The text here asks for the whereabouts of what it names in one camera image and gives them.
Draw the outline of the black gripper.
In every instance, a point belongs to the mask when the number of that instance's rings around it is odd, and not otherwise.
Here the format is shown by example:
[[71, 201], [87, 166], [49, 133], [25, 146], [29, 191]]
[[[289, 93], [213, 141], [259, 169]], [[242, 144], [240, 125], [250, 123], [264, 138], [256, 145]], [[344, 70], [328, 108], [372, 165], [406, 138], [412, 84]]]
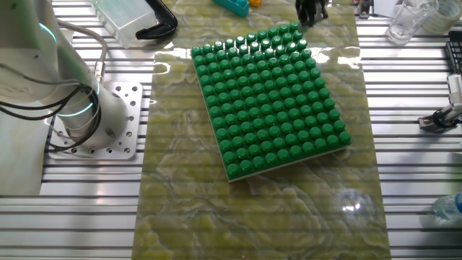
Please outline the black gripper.
[[327, 19], [328, 12], [324, 5], [325, 0], [296, 0], [297, 16], [301, 27], [312, 27], [315, 24], [315, 19]]

